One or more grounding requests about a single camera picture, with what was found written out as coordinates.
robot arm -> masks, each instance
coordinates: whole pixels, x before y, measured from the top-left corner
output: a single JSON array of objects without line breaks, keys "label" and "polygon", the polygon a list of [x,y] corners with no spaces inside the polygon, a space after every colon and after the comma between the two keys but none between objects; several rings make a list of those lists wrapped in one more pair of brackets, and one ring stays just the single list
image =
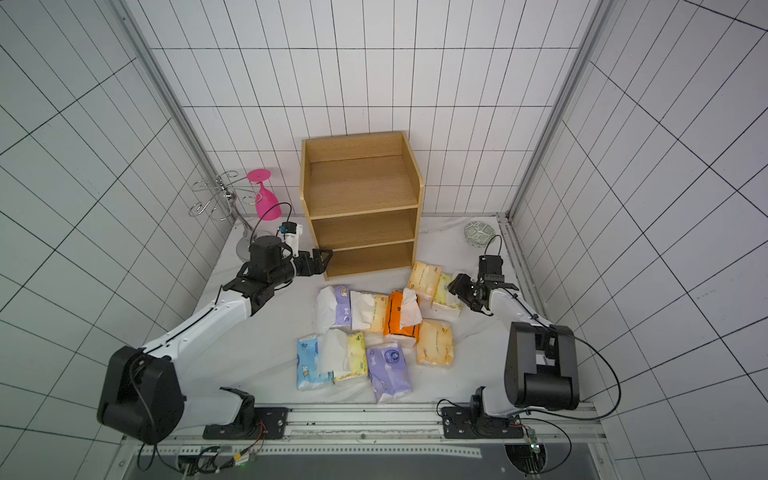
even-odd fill
[{"label": "robot arm", "polygon": [[230,393],[187,398],[184,373],[224,333],[264,306],[275,290],[296,276],[325,272],[331,250],[314,249],[311,256],[298,251],[301,226],[293,222],[283,223],[280,232],[282,239],[258,237],[251,243],[250,260],[213,302],[159,339],[113,354],[97,410],[100,423],[155,445],[179,428],[252,422],[245,408],[251,405],[252,410],[252,396],[222,388]]},{"label": "robot arm", "polygon": [[504,381],[481,387],[473,404],[482,404],[490,416],[537,408],[576,409],[579,388],[573,332],[535,313],[515,291],[518,288],[505,283],[502,264],[498,255],[482,255],[477,282],[460,273],[449,284],[449,292],[471,310],[497,315],[509,329]]}]

purple tissue pack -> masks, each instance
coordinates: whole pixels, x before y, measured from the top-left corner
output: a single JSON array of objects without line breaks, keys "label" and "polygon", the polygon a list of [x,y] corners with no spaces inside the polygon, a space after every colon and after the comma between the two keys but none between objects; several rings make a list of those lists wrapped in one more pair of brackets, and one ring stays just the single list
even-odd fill
[{"label": "purple tissue pack", "polygon": [[336,328],[352,327],[352,304],[349,301],[349,287],[338,285],[333,287],[333,295],[336,296]]},{"label": "purple tissue pack", "polygon": [[385,343],[367,350],[368,372],[379,403],[391,402],[413,391],[406,358],[397,343]]}]

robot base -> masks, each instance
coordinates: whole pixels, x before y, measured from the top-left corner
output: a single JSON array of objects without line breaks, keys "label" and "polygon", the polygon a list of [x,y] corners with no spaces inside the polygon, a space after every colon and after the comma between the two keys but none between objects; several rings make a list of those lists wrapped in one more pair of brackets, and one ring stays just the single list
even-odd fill
[{"label": "robot base", "polygon": [[486,415],[482,408],[482,389],[472,396],[470,406],[440,409],[442,432],[447,439],[521,439],[524,429],[507,418]]},{"label": "robot base", "polygon": [[283,437],[288,419],[288,409],[284,407],[253,406],[253,396],[238,389],[222,390],[235,393],[240,396],[243,403],[237,413],[234,422],[226,425],[206,425],[203,438],[206,440],[256,440],[259,438],[260,422],[264,423],[266,431],[262,438],[266,440],[280,440]]}]

tissue pack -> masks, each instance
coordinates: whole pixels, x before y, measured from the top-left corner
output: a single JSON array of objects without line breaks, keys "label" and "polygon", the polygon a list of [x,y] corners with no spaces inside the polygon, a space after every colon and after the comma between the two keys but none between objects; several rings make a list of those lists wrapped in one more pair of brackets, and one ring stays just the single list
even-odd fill
[{"label": "tissue pack", "polygon": [[416,262],[411,272],[411,280],[408,281],[408,288],[415,290],[420,296],[431,300],[435,296],[441,272],[442,268],[439,266]]},{"label": "tissue pack", "polygon": [[333,385],[331,372],[320,372],[319,347],[317,335],[310,335],[296,341],[297,377],[296,387],[299,390],[314,390]]},{"label": "tissue pack", "polygon": [[340,329],[329,329],[318,339],[319,362],[321,372],[346,372],[349,371],[347,361],[347,335]]},{"label": "tissue pack", "polygon": [[[418,296],[416,296],[416,302],[420,304]],[[389,296],[389,321],[384,325],[384,335],[404,346],[413,347],[416,340],[419,339],[420,325],[403,327],[400,325],[401,318],[402,292],[392,292],[392,295]]]},{"label": "tissue pack", "polygon": [[377,402],[391,402],[413,391],[406,358],[402,354],[400,345],[385,343],[369,348],[367,359]]},{"label": "tissue pack", "polygon": [[432,299],[432,310],[440,312],[443,316],[456,318],[462,312],[462,301],[448,291],[448,285],[452,281],[453,276],[447,273],[440,273],[435,298]]},{"label": "tissue pack", "polygon": [[384,333],[384,325],[389,321],[389,296],[376,294],[373,304],[373,320],[371,322],[371,328],[368,329],[371,333]]},{"label": "tissue pack", "polygon": [[453,365],[453,332],[448,324],[437,320],[422,321],[416,363],[445,368]]},{"label": "tissue pack", "polygon": [[353,333],[347,339],[348,372],[333,373],[334,382],[351,379],[364,379],[368,376],[368,360],[366,359],[366,341],[362,333]]},{"label": "tissue pack", "polygon": [[317,331],[352,328],[352,305],[346,285],[327,286],[317,293]]}]

yellow tissue pack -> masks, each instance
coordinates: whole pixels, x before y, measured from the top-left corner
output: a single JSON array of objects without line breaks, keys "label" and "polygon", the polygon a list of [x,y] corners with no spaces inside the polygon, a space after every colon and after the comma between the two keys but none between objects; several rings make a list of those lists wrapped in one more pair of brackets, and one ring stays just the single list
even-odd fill
[{"label": "yellow tissue pack", "polygon": [[419,365],[453,365],[453,332],[447,323],[423,320],[416,344],[416,363]]},{"label": "yellow tissue pack", "polygon": [[371,328],[366,332],[371,333],[384,333],[384,325],[387,323],[387,316],[389,315],[389,295],[376,294],[376,299],[373,303],[373,322]]},{"label": "yellow tissue pack", "polygon": [[349,360],[350,372],[345,373],[343,376],[336,378],[334,376],[334,382],[340,382],[342,380],[354,379],[354,378],[367,378],[368,377],[368,359],[366,358],[366,341],[362,336],[362,332],[353,333],[347,337],[347,350],[346,355]]},{"label": "yellow tissue pack", "polygon": [[451,317],[457,317],[462,312],[462,301],[456,295],[448,291],[448,284],[453,281],[453,276],[447,273],[440,273],[440,280],[437,282],[437,292],[432,300],[432,308],[439,312],[444,312]]},{"label": "yellow tissue pack", "polygon": [[437,290],[437,282],[440,280],[442,268],[435,265],[416,262],[413,264],[411,280],[408,281],[408,288],[415,290],[420,296],[431,300]]}]

